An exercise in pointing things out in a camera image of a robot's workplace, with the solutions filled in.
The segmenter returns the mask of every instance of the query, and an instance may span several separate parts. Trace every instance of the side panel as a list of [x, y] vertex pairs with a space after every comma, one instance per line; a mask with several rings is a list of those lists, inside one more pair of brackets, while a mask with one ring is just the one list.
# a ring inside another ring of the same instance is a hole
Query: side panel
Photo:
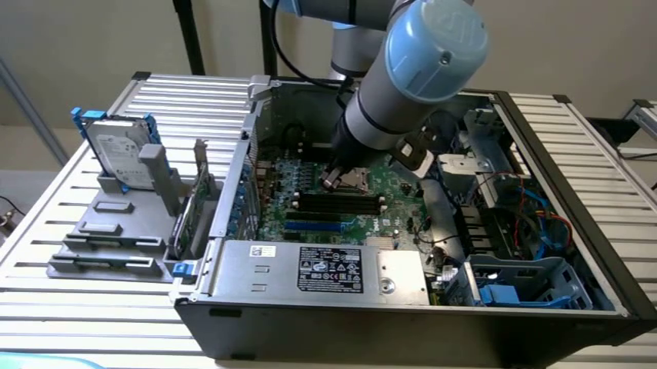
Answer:
[[[645, 326], [641, 331], [649, 331], [657, 325], [657, 310], [638, 286], [625, 263], [620, 259], [602, 233], [601, 227], [597, 225], [593, 216], [584, 206], [560, 167], [541, 143], [536, 130], [532, 129], [512, 97], [506, 92], [501, 91], [496, 95], [509, 117], [509, 121], [505, 124], [514, 136], [522, 154], [533, 164], [530, 165], [530, 170], [544, 178], [564, 209], [565, 215], [573, 224], [573, 228], [580, 234], [582, 241], [580, 247], [585, 246], [590, 252], [593, 260], [600, 265], [601, 272], [610, 282], [620, 302], [628, 309], [628, 312], [645, 320]], [[620, 336], [620, 339], [614, 340], [613, 343], [622, 344], [626, 340], [628, 337]]]
[[175, 309], [210, 357], [315, 363], [546, 367], [632, 323], [585, 316], [187, 302]]

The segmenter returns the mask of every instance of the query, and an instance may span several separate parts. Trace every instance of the green circuit board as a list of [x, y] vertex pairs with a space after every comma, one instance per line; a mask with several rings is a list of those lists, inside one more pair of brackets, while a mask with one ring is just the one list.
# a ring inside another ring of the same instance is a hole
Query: green circuit board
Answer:
[[295, 191], [302, 190], [309, 194], [327, 193], [318, 183], [325, 164], [295, 158], [279, 158], [267, 163], [271, 163], [267, 164], [270, 170], [267, 174], [261, 170], [259, 179], [261, 196], [266, 197], [259, 223], [261, 241], [290, 241], [286, 234], [299, 233], [299, 240], [294, 241], [303, 243], [377, 244], [381, 247], [397, 244], [399, 250], [417, 250], [407, 222], [409, 218], [413, 218], [414, 226], [422, 225], [426, 218], [423, 199], [415, 184], [405, 181], [383, 163], [361, 172], [366, 190], [343, 188], [342, 192], [337, 193], [383, 196], [387, 209], [381, 215], [341, 214], [342, 232], [291, 231], [285, 228], [286, 213], [295, 211], [291, 205]]

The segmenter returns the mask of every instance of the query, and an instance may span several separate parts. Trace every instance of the motherboard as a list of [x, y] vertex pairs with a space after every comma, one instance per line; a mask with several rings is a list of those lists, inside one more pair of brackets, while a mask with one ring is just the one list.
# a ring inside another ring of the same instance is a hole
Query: motherboard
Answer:
[[414, 236], [426, 219], [422, 190], [382, 162], [354, 168], [327, 192], [318, 182], [325, 165], [286, 154], [258, 162], [258, 239], [429, 249]]

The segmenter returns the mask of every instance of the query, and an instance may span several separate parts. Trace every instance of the sticker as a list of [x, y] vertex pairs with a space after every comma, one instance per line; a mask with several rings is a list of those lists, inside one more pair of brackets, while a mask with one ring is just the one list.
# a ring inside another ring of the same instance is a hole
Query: sticker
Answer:
[[249, 256], [251, 256], [253, 258], [274, 258], [277, 256], [277, 246], [263, 246], [254, 244], [251, 245], [251, 252], [249, 253]]
[[303, 292], [362, 294], [361, 250], [302, 247], [297, 287]]
[[139, 162], [140, 146], [128, 137], [98, 135], [95, 139], [118, 180], [132, 188], [154, 189], [148, 167]]

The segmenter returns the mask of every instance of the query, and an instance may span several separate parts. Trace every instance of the robotic arm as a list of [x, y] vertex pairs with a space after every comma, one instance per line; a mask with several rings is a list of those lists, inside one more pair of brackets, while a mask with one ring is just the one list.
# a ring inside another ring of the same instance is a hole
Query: robotic arm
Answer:
[[[274, 6], [279, 0], [266, 0]], [[335, 160], [322, 175], [326, 188], [339, 176], [386, 154], [422, 178], [433, 158], [418, 142], [405, 141], [441, 101], [452, 98], [482, 66], [488, 33], [464, 0], [286, 0], [283, 10], [387, 35], [338, 122]]]

